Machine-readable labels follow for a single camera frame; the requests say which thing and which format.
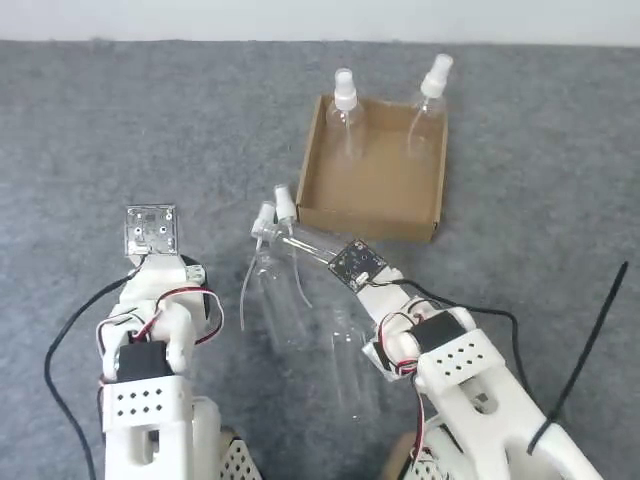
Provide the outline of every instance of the white wall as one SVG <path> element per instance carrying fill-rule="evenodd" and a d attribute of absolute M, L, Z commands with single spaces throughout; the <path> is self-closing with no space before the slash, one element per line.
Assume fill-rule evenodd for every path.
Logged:
<path fill-rule="evenodd" d="M 638 0 L 0 0 L 15 40 L 640 45 Z"/>

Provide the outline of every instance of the gray carpet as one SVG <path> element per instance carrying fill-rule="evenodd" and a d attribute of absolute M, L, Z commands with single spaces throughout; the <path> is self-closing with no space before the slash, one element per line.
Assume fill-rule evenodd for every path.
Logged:
<path fill-rule="evenodd" d="M 402 100 L 441 49 L 0 43 L 0 477 L 86 478 L 78 441 L 45 389 L 44 353 L 65 318 L 129 268 L 123 207 L 175 202 L 182 252 L 207 266 L 230 320 L 198 352 L 197 390 L 219 404 L 269 479 L 375 478 L 414 426 L 414 394 L 407 382 L 381 383 L 381 415 L 338 420 L 316 395 L 321 363 L 285 375 L 270 353 L 255 292 L 253 327 L 241 336 L 247 230 L 272 186 L 297 180 L 315 97 L 331 89 L 336 67 L 351 66 L 362 93 Z M 640 51 L 446 50 L 456 64 L 441 229 L 431 245 L 377 248 L 443 295 L 513 310 L 545 408 L 630 260 L 564 419 L 604 478 L 640 478 Z M 93 308 L 54 361 L 100 472 L 93 334 L 114 301 Z M 508 323 L 478 321 L 513 365 Z"/>

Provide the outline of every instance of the red and white wire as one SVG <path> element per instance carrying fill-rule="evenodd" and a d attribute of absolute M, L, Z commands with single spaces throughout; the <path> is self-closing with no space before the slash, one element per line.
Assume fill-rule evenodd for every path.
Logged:
<path fill-rule="evenodd" d="M 110 325 L 110 324 L 120 325 L 122 323 L 127 322 L 128 320 L 134 320 L 134 319 L 138 319 L 142 324 L 144 324 L 144 322 L 140 319 L 139 316 L 134 315 L 132 313 L 135 310 L 136 309 L 134 308 L 127 312 L 113 315 L 111 317 L 105 318 L 100 323 L 98 323 L 98 325 L 96 326 L 96 345 L 98 346 L 98 352 L 100 353 L 100 357 L 104 355 L 104 351 L 105 351 L 104 340 L 102 339 L 102 329 L 105 327 L 105 325 Z"/>
<path fill-rule="evenodd" d="M 224 308 L 222 307 L 222 303 L 220 302 L 220 298 L 218 297 L 218 295 L 216 295 L 216 293 L 213 290 L 209 290 L 208 288 L 204 288 L 204 287 L 180 287 L 180 288 L 174 288 L 173 290 L 169 290 L 163 293 L 162 295 L 160 295 L 160 297 L 158 297 L 158 299 L 156 300 L 155 312 L 153 314 L 153 317 L 151 317 L 151 320 L 145 323 L 144 326 L 140 329 L 140 331 L 133 336 L 134 341 L 136 342 L 140 341 L 145 335 L 147 335 L 151 331 L 155 323 L 158 321 L 158 318 L 160 318 L 160 315 L 162 315 L 164 311 L 162 308 L 160 308 L 160 302 L 168 299 L 169 297 L 174 297 L 176 295 L 184 295 L 189 293 L 201 293 L 203 295 L 211 295 L 213 298 L 215 298 L 216 305 L 218 306 L 218 311 L 220 312 L 220 320 L 218 321 L 218 325 L 211 332 L 207 333 L 202 338 L 199 338 L 198 340 L 196 340 L 196 345 L 206 342 L 207 340 L 216 336 L 218 332 L 220 332 L 220 330 L 222 330 L 222 328 L 224 327 Z"/>
<path fill-rule="evenodd" d="M 378 324 L 378 343 L 380 343 L 380 348 L 382 349 L 382 351 L 385 353 L 385 355 L 387 354 L 387 351 L 384 348 L 384 337 L 383 337 L 383 329 L 384 329 L 384 325 L 385 323 L 390 319 L 395 317 L 396 315 L 401 316 L 402 318 L 404 318 L 405 320 L 407 320 L 412 326 L 416 325 L 416 322 L 414 322 L 410 316 L 406 315 L 404 312 L 391 312 L 386 314 L 382 320 L 380 320 L 380 323 Z M 414 373 L 416 371 L 416 365 L 418 364 L 417 360 L 402 360 L 400 362 L 398 362 L 397 364 L 394 364 L 393 362 L 391 362 L 391 364 L 394 366 L 396 374 L 397 375 L 408 375 L 410 373 Z"/>

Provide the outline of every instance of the black cable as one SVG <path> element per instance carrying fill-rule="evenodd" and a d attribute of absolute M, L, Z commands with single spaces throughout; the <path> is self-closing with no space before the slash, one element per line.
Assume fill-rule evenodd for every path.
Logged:
<path fill-rule="evenodd" d="M 96 393 L 96 407 L 98 409 L 98 420 L 100 421 L 100 430 L 102 431 L 102 424 L 104 421 L 103 418 L 103 414 L 102 414 L 102 392 L 104 390 L 104 387 L 100 387 L 98 389 L 98 393 Z M 106 436 L 104 434 L 104 432 L 102 433 L 102 443 L 105 443 L 106 440 Z"/>
<path fill-rule="evenodd" d="M 522 387 L 525 389 L 525 391 L 529 394 L 529 396 L 531 397 L 531 399 L 534 401 L 534 403 L 536 402 L 535 396 L 533 395 L 533 391 L 531 390 L 531 385 L 529 384 L 529 380 L 527 379 L 527 374 L 524 370 L 524 364 L 522 362 L 522 356 L 520 355 L 520 340 L 518 338 L 518 334 L 520 332 L 520 325 L 518 323 L 518 319 L 516 318 L 516 316 L 511 313 L 508 312 L 506 310 L 497 310 L 494 308 L 483 308 L 483 307 L 475 307 L 473 305 L 466 305 L 464 303 L 459 303 L 459 302 L 455 302 L 453 300 L 450 300 L 448 298 L 445 297 L 441 297 L 440 295 L 436 295 L 435 293 L 431 293 L 430 291 L 428 291 L 427 289 L 425 289 L 424 287 L 422 287 L 422 285 L 420 285 L 417 282 L 414 282 L 413 280 L 408 280 L 406 278 L 400 278 L 397 280 L 391 280 L 389 282 L 386 283 L 370 283 L 370 285 L 372 286 L 384 286 L 387 284 L 394 284 L 394 285 L 409 285 L 410 287 L 415 288 L 417 291 L 419 291 L 421 294 L 423 294 L 425 297 L 431 298 L 437 302 L 440 302 L 442 304 L 445 305 L 449 305 L 452 307 L 463 307 L 466 308 L 467 310 L 469 310 L 470 312 L 475 312 L 475 313 L 486 313 L 488 315 L 499 315 L 499 316 L 503 316 L 503 317 L 507 317 L 509 320 L 511 320 L 511 347 L 513 349 L 513 358 L 516 362 L 516 370 L 518 371 L 518 376 L 520 377 L 520 382 L 522 383 Z"/>
<path fill-rule="evenodd" d="M 562 393 L 558 397 L 556 404 L 549 411 L 549 414 L 547 415 L 547 419 L 544 421 L 542 426 L 538 429 L 536 434 L 533 436 L 533 438 L 531 439 L 531 442 L 529 442 L 529 446 L 527 447 L 527 453 L 529 455 L 533 453 L 533 449 L 536 447 L 536 444 L 538 443 L 538 441 L 542 438 L 542 435 L 544 435 L 544 432 L 546 432 L 547 429 L 551 426 L 551 424 L 557 420 L 558 415 L 562 410 L 562 406 L 564 405 L 564 402 L 567 400 L 567 398 L 569 398 L 569 395 L 571 394 L 571 390 L 576 384 L 576 381 L 578 380 L 578 376 L 580 375 L 580 372 L 582 372 L 582 369 L 584 368 L 584 365 L 587 362 L 587 358 L 591 353 L 591 349 L 593 348 L 593 345 L 596 343 L 596 340 L 598 339 L 600 330 L 602 329 L 602 326 L 604 325 L 604 322 L 607 319 L 607 314 L 609 313 L 609 309 L 611 308 L 611 305 L 613 304 L 613 301 L 615 300 L 616 295 L 620 290 L 620 285 L 622 285 L 622 280 L 624 280 L 624 276 L 627 273 L 628 267 L 629 267 L 629 262 L 624 262 L 622 265 L 620 265 L 618 274 L 616 275 L 616 278 L 613 281 L 613 284 L 611 285 L 611 289 L 609 290 L 609 294 L 607 295 L 607 298 L 605 299 L 604 303 L 602 304 L 602 307 L 600 308 L 600 313 L 598 313 L 596 323 L 593 326 L 591 333 L 589 334 L 587 343 L 585 344 L 584 349 L 582 350 L 582 353 L 578 358 L 578 362 L 576 363 L 575 368 L 571 372 L 571 376 L 569 377 L 569 380 L 567 381 L 566 385 L 562 389 Z"/>
<path fill-rule="evenodd" d="M 44 357 L 44 381 L 47 384 L 49 391 L 51 392 L 51 396 L 56 401 L 56 403 L 60 407 L 60 410 L 62 410 L 62 413 L 64 413 L 65 417 L 67 417 L 67 420 L 69 420 L 69 423 L 71 424 L 71 426 L 76 432 L 76 435 L 78 436 L 78 440 L 80 440 L 82 451 L 84 453 L 84 459 L 87 463 L 87 469 L 89 470 L 90 480 L 96 480 L 96 471 L 95 471 L 95 465 L 93 463 L 93 456 L 91 455 L 91 447 L 89 446 L 87 437 L 82 431 L 82 427 L 80 426 L 76 418 L 73 416 L 73 413 L 71 413 L 71 410 L 67 406 L 67 403 L 64 401 L 64 399 L 58 392 L 58 389 L 56 388 L 55 384 L 53 383 L 53 379 L 51 378 L 51 360 L 53 359 L 53 354 L 56 352 L 56 350 L 60 346 L 60 343 L 62 343 L 62 340 L 64 340 L 64 337 L 67 336 L 67 333 L 69 333 L 69 330 L 71 329 L 71 327 L 73 327 L 73 324 L 76 323 L 78 318 L 80 318 L 80 316 L 87 309 L 89 309 L 91 305 L 96 303 L 100 298 L 105 296 L 107 293 L 114 291 L 115 289 L 117 289 L 118 287 L 122 286 L 123 284 L 131 280 L 133 277 L 135 277 L 136 274 L 140 271 L 140 268 L 142 267 L 142 264 L 144 263 L 145 259 L 146 257 L 142 257 L 142 261 L 133 272 L 131 272 L 126 277 L 122 277 L 120 280 L 116 280 L 115 282 L 110 283 L 106 287 L 102 288 L 99 292 L 97 292 L 89 300 L 87 300 L 87 302 L 84 305 L 82 305 L 73 315 L 71 315 L 71 317 L 69 317 L 67 322 L 62 326 L 62 329 L 60 330 L 56 338 L 53 340 L 53 342 L 51 342 L 51 345 L 49 346 L 49 350 L 47 350 L 47 354 Z"/>

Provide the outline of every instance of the circuit board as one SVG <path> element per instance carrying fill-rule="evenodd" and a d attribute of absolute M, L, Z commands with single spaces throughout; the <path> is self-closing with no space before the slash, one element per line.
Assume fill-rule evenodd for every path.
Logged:
<path fill-rule="evenodd" d="M 175 205 L 130 205 L 124 228 L 125 255 L 175 255 L 178 225 Z"/>
<path fill-rule="evenodd" d="M 387 262 L 362 240 L 354 240 L 329 262 L 329 270 L 354 293 L 372 280 Z"/>

